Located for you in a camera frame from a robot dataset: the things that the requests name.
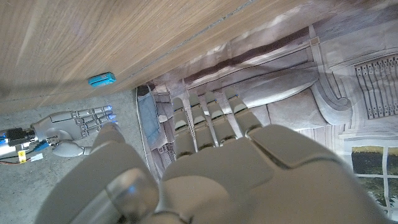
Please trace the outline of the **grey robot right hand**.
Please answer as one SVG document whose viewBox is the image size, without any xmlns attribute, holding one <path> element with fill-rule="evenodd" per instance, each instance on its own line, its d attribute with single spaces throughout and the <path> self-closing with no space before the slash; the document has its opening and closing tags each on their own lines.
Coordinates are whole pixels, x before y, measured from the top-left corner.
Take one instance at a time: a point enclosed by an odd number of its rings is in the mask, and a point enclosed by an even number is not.
<svg viewBox="0 0 398 224">
<path fill-rule="evenodd" d="M 101 130 L 106 123 L 115 123 L 116 114 L 109 105 L 77 111 L 52 113 L 31 125 L 39 141 L 52 146 L 60 157 L 89 155 L 91 147 L 80 146 L 77 140 L 87 138 Z"/>
</svg>

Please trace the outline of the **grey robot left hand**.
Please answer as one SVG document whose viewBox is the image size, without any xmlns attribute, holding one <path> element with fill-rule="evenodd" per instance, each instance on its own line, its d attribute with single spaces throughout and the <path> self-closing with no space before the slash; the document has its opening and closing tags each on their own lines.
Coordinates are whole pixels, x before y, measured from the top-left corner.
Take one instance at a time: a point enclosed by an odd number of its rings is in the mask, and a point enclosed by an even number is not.
<svg viewBox="0 0 398 224">
<path fill-rule="evenodd" d="M 37 223 L 388 223 L 353 172 L 319 143 L 280 125 L 263 126 L 231 88 L 238 138 L 207 93 L 189 122 L 174 99 L 176 160 L 160 180 L 115 123 L 97 126 L 88 157 L 42 205 Z"/>
</svg>

